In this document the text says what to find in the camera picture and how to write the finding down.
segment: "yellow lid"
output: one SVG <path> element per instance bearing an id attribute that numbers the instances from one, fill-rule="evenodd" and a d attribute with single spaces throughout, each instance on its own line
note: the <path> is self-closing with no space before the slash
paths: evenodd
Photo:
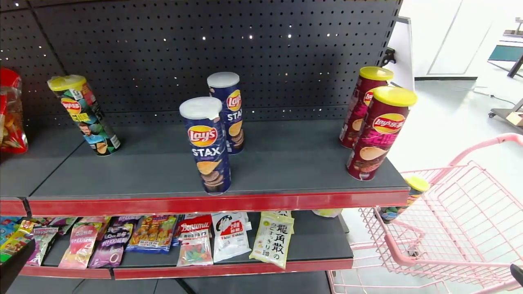
<path id="1" fill-rule="evenodd" d="M 418 102 L 418 96 L 405 88 L 381 86 L 371 91 L 374 99 L 391 106 L 409 107 Z"/>
<path id="2" fill-rule="evenodd" d="M 425 192 L 430 189 L 430 184 L 427 182 L 427 180 L 420 176 L 410 176 L 405 178 L 405 182 L 407 182 L 407 184 L 413 189 L 420 192 Z"/>
<path id="3" fill-rule="evenodd" d="M 360 68 L 360 76 L 374 81 L 392 80 L 394 73 L 377 66 L 365 66 Z"/>
<path id="4" fill-rule="evenodd" d="M 47 81 L 47 85 L 52 91 L 65 91 L 68 89 L 82 88 L 82 85 L 85 83 L 87 83 L 85 77 L 75 74 L 67 76 L 54 76 Z"/>

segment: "white lid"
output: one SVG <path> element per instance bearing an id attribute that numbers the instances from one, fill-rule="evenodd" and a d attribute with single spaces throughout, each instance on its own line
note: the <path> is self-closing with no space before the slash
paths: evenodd
<path id="1" fill-rule="evenodd" d="M 240 76 L 232 72 L 213 73 L 207 77 L 207 84 L 211 88 L 227 88 L 240 82 Z"/>
<path id="2" fill-rule="evenodd" d="M 187 119 L 215 119 L 220 116 L 222 102 L 214 97 L 197 97 L 180 105 L 181 116 Z"/>

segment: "red shelf edge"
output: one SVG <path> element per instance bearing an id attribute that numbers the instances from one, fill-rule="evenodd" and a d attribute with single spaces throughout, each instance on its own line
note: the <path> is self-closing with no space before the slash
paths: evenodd
<path id="1" fill-rule="evenodd" d="M 191 278 L 251 274 L 281 274 L 351 269 L 353 259 L 328 259 L 322 261 L 287 262 L 286 269 L 274 264 L 247 263 L 187 267 L 115 268 L 115 280 Z"/>
<path id="2" fill-rule="evenodd" d="M 86 217 L 133 214 L 183 214 L 215 211 L 311 210 L 406 204 L 408 189 L 300 194 L 221 195 L 204 197 L 151 197 L 60 199 L 30 197 L 34 217 Z"/>
<path id="3" fill-rule="evenodd" d="M 20 274 L 48 278 L 111 279 L 111 272 L 106 268 L 70 269 L 52 266 L 24 266 Z"/>
<path id="4" fill-rule="evenodd" d="M 16 197 L 0 198 L 0 214 L 10 217 L 26 217 L 27 212 L 22 200 Z"/>

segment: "snack bag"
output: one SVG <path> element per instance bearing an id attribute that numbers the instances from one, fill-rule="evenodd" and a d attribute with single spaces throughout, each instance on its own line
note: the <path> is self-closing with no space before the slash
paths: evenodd
<path id="1" fill-rule="evenodd" d="M 213 264 L 208 218 L 209 215 L 199 216 L 180 224 L 181 247 L 176 266 Z"/>
<path id="2" fill-rule="evenodd" d="M 98 231 L 98 236 L 96 236 L 96 240 L 100 241 L 101 239 L 104 238 L 105 231 L 107 230 L 107 227 L 109 226 L 109 222 L 111 222 L 111 217 L 83 217 L 79 221 L 79 223 L 88 223 L 88 222 L 101 223 L 101 228 Z"/>
<path id="3" fill-rule="evenodd" d="M 22 221 L 18 230 L 0 246 L 0 263 L 6 262 L 11 256 L 31 241 L 31 231 L 36 224 L 30 221 Z"/>
<path id="4" fill-rule="evenodd" d="M 12 70 L 0 69 L 0 110 L 4 110 L 2 142 L 0 150 L 9 153 L 27 151 L 27 138 L 22 124 L 22 82 L 20 76 Z"/>
<path id="5" fill-rule="evenodd" d="M 249 258 L 285 269 L 294 219 L 263 211 Z"/>
<path id="6" fill-rule="evenodd" d="M 31 254 L 31 257 L 26 262 L 27 265 L 40 266 L 43 258 L 47 253 L 49 243 L 53 241 L 53 238 L 58 233 L 57 227 L 38 227 L 33 228 L 32 238 L 36 242 L 35 251 Z"/>
<path id="7" fill-rule="evenodd" d="M 143 216 L 126 251 L 169 253 L 176 218 L 173 215 Z"/>
<path id="8" fill-rule="evenodd" d="M 131 232 L 132 224 L 130 223 L 120 227 L 109 227 L 107 233 L 104 234 L 104 238 L 98 244 L 89 267 L 119 266 L 122 261 L 123 247 L 129 241 Z"/>
<path id="9" fill-rule="evenodd" d="M 245 218 L 239 212 L 214 213 L 214 262 L 251 251 L 245 232 Z"/>
<path id="10" fill-rule="evenodd" d="M 96 236 L 102 224 L 95 223 L 76 223 L 71 232 L 69 248 L 64 253 L 58 267 L 62 268 L 87 268 Z"/>

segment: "red chip can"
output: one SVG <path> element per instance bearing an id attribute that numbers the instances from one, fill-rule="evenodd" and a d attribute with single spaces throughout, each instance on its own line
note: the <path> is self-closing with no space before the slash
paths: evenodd
<path id="1" fill-rule="evenodd" d="M 362 125 L 361 135 L 347 162 L 349 174 L 358 180 L 372 180 L 400 133 L 411 106 L 414 92 L 391 86 L 372 89 L 373 98 Z"/>
<path id="2" fill-rule="evenodd" d="M 363 117 L 367 113 L 370 99 L 372 98 L 371 89 L 379 86 L 387 86 L 387 80 L 391 80 L 394 73 L 387 69 L 377 66 L 365 66 L 360 68 L 356 88 L 347 106 L 347 116 L 343 122 L 339 140 L 346 148 L 352 149 L 363 123 Z"/>

